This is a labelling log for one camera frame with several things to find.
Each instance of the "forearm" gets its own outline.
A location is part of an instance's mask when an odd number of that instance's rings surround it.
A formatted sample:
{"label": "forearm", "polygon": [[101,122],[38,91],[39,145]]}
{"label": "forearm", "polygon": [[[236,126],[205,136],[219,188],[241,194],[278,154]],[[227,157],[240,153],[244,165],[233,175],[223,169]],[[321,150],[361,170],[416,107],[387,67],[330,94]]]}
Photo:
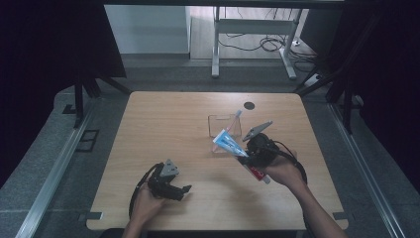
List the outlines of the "forearm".
{"label": "forearm", "polygon": [[124,230],[123,238],[139,238],[142,233],[142,223],[135,222],[133,220],[129,221]]}
{"label": "forearm", "polygon": [[347,237],[341,227],[331,218],[313,196],[306,184],[290,189],[299,201],[306,221],[309,223],[317,238],[323,237]]}

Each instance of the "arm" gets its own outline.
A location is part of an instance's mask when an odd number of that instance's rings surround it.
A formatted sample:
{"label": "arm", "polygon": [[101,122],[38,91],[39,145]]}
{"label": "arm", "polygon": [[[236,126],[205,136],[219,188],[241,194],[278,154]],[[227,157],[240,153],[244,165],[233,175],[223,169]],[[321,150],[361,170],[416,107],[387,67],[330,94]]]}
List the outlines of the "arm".
{"label": "arm", "polygon": [[318,203],[302,178],[300,171],[285,157],[278,156],[267,168],[261,169],[276,182],[287,186],[302,207],[303,214],[317,238],[347,237],[346,233]]}
{"label": "arm", "polygon": [[139,238],[146,222],[151,220],[163,207],[164,199],[157,199],[145,183],[139,190],[133,214],[124,230],[123,238]]}

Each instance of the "table leg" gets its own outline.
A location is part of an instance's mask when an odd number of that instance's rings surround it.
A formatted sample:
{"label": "table leg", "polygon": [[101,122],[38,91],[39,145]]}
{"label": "table leg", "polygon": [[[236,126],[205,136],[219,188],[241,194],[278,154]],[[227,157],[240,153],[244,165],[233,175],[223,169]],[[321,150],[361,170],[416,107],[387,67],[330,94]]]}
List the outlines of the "table leg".
{"label": "table leg", "polygon": [[290,80],[296,79],[296,73],[294,72],[293,65],[290,63],[290,59],[288,57],[290,53],[291,43],[293,42],[294,35],[296,34],[297,27],[299,26],[300,16],[302,15],[302,9],[299,9],[296,16],[293,19],[293,24],[291,26],[291,31],[288,34],[286,46],[284,49],[280,49],[280,55],[283,59],[284,66],[286,67],[287,74]]}
{"label": "table leg", "polygon": [[216,16],[214,19],[214,46],[213,61],[211,65],[211,76],[219,77],[219,21],[220,7],[216,7]]}

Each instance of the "metal bracket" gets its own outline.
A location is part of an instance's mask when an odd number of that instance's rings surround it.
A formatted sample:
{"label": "metal bracket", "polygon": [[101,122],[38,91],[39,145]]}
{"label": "metal bracket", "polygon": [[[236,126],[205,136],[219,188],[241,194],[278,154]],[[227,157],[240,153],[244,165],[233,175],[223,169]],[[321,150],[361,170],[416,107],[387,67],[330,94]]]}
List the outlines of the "metal bracket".
{"label": "metal bracket", "polygon": [[250,132],[247,134],[247,136],[242,139],[243,142],[246,142],[256,136],[258,133],[262,132],[265,128],[267,128],[269,125],[272,124],[272,121],[267,121],[265,123],[260,124],[257,127],[251,128]]}
{"label": "metal bracket", "polygon": [[163,169],[160,172],[161,177],[177,176],[179,174],[178,167],[175,166],[173,161],[167,159],[164,163]]}

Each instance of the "black curtain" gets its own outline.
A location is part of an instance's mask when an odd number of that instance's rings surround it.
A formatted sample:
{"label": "black curtain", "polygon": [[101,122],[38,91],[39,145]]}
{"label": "black curtain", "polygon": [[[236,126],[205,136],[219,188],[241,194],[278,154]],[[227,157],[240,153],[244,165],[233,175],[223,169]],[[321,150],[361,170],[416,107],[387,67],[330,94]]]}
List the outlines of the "black curtain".
{"label": "black curtain", "polygon": [[1,185],[44,126],[55,95],[75,78],[125,77],[103,5],[0,4]]}
{"label": "black curtain", "polygon": [[352,70],[361,115],[420,191],[420,17],[390,1]]}

